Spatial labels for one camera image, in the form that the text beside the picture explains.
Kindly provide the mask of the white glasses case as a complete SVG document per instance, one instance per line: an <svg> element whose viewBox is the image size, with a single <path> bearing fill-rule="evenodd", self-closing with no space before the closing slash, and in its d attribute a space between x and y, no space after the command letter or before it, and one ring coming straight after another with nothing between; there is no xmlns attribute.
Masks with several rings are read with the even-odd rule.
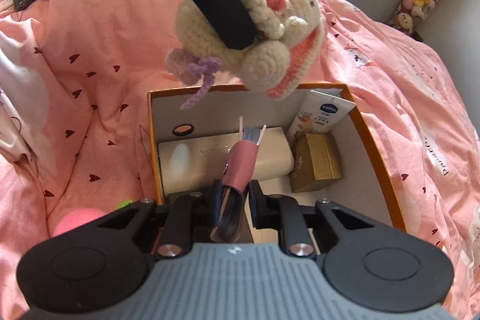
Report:
<svg viewBox="0 0 480 320"><path fill-rule="evenodd" d="M163 192L167 195L207 188L222 177L238 133L158 143ZM253 178L258 181L288 175L294 166L285 133L268 128L259 145Z"/></svg>

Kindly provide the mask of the gold gift box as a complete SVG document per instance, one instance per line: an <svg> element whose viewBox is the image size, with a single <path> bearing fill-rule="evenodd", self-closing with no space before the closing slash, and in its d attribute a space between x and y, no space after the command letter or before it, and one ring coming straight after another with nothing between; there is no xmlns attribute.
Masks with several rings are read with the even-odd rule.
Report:
<svg viewBox="0 0 480 320"><path fill-rule="evenodd" d="M293 193L327 188L343 178L343 167L335 138L329 134L303 134L294 145L295 165L289 174Z"/></svg>

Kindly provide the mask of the crochet white bunny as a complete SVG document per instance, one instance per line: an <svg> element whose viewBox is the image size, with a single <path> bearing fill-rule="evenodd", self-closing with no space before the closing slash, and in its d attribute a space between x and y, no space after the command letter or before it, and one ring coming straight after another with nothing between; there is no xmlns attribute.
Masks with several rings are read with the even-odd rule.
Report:
<svg viewBox="0 0 480 320"><path fill-rule="evenodd" d="M177 9L176 35L182 47L168 52L165 65L185 85L200 88L181 108L195 106L228 72L251 91L281 100L308 73L325 39L326 19L318 0L240 0L258 33L241 50L228 48L192 0Z"/></svg>

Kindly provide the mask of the white Vaseline tube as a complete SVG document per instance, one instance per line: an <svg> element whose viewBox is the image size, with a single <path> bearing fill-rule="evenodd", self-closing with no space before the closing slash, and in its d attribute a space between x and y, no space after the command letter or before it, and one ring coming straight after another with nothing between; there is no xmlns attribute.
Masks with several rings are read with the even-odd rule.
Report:
<svg viewBox="0 0 480 320"><path fill-rule="evenodd" d="M354 108L354 101L310 90L300 105L286 133L293 144L303 134L325 134L346 117Z"/></svg>

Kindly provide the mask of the pink fluffy pompom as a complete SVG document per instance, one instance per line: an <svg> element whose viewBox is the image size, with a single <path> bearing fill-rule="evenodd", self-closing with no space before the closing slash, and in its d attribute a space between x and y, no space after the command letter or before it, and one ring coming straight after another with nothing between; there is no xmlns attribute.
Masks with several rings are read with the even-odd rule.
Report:
<svg viewBox="0 0 480 320"><path fill-rule="evenodd" d="M98 218L102 218L106 213L95 208L78 208L68 212L58 222L53 231L53 236L62 235L76 229L86 223L91 223Z"/></svg>

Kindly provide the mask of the pink fabric pouch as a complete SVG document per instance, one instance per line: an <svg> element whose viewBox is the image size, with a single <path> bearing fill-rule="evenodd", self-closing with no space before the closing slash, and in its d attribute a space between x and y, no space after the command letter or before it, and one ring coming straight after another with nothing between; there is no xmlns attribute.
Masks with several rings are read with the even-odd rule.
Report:
<svg viewBox="0 0 480 320"><path fill-rule="evenodd" d="M38 170L55 173L55 151L43 133L49 95L41 74L22 63L20 43L1 35L1 154L12 163L25 157Z"/></svg>

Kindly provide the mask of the orange cardboard box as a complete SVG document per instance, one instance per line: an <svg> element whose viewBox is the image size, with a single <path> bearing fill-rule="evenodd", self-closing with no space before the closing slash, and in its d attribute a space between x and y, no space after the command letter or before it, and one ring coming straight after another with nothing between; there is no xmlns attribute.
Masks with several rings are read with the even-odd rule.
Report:
<svg viewBox="0 0 480 320"><path fill-rule="evenodd" d="M218 85L189 110L180 106L195 88L174 88L147 94L148 126L157 197L201 191L219 179L239 128L266 127L253 175L267 194L292 195L289 173L294 154L287 140L289 126L312 90L338 93L351 100L346 85L303 84L284 101L273 101L240 85ZM404 217L391 178L368 126L353 108L331 131L342 178L315 192L295 193L303 205L320 198L345 205L370 218L405 230Z"/></svg>

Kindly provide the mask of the pink bed duvet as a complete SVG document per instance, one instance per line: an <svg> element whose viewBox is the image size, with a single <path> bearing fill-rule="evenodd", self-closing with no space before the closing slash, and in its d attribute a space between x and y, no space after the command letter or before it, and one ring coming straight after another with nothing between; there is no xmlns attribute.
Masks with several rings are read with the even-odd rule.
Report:
<svg viewBox="0 0 480 320"><path fill-rule="evenodd" d="M75 208L114 210L154 197L146 96L177 80L164 67L178 42L182 0L40 0L1 14L1 35L49 89L43 133L56 171L1 154L1 317L27 304L21 256ZM409 233L439 246L455 269L445 306L479 312L479 136L442 59L346 0L319 0L326 40L309 82L352 93L382 155Z"/></svg>

